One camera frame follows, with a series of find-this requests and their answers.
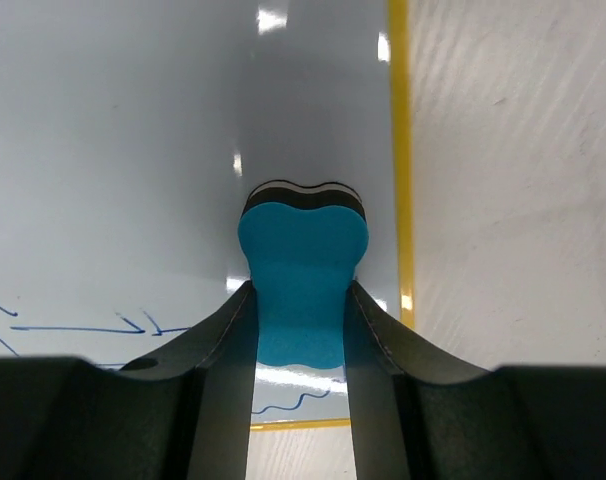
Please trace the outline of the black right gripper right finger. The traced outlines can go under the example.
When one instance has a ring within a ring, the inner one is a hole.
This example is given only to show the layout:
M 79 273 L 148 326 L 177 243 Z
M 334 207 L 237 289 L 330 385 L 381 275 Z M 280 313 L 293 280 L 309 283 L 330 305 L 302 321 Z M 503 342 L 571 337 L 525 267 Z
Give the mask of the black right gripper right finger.
M 485 370 L 358 284 L 343 326 L 361 479 L 606 479 L 606 367 Z

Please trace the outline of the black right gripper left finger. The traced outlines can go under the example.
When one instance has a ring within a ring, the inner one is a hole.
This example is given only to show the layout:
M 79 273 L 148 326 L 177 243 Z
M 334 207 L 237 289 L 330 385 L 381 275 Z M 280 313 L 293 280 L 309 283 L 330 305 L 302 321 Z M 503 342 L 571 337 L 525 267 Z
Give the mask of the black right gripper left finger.
M 241 479 L 256 358 L 250 283 L 116 371 L 0 358 L 0 479 Z

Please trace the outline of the blue foam whiteboard eraser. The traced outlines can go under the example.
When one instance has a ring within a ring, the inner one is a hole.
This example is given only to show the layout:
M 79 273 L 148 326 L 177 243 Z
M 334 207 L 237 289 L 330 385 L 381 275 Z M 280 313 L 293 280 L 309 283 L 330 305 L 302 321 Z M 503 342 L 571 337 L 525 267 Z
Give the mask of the blue foam whiteboard eraser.
M 258 362 L 342 366 L 346 296 L 369 241 L 360 196 L 338 182 L 267 181 L 249 194 L 238 239 L 257 297 Z

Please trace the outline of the yellow framed small whiteboard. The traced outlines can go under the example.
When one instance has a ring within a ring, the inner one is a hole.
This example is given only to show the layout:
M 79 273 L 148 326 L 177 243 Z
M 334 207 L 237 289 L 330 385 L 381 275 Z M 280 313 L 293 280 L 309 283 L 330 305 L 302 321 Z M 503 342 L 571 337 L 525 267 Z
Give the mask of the yellow framed small whiteboard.
M 400 312 L 391 85 L 405 1 L 0 1 L 0 363 L 106 370 L 247 280 L 259 185 L 361 197 Z

